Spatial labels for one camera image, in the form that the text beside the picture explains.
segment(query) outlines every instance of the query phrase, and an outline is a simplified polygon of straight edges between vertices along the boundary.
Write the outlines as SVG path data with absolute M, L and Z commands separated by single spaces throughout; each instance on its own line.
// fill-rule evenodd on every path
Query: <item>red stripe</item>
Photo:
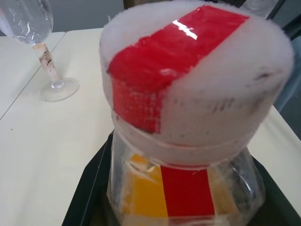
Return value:
M 169 217 L 214 215 L 207 170 L 192 171 L 161 166 L 161 172 Z
M 205 5 L 120 51 L 109 65 L 115 112 L 140 129 L 159 132 L 166 88 L 186 75 L 247 19 Z M 138 108 L 145 109 L 145 114 Z

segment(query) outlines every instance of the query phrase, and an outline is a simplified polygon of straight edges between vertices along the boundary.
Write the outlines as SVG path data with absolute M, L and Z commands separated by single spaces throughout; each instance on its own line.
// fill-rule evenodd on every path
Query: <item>white foam cylinder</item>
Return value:
M 160 132 L 145 133 L 122 118 L 115 121 L 117 130 L 134 150 L 160 164 L 213 164 L 238 154 L 292 72 L 290 41 L 271 21 L 228 5 L 202 1 L 144 4 L 117 15 L 102 33 L 103 89 L 112 107 L 107 70 L 114 56 L 204 4 L 250 18 L 168 87 Z

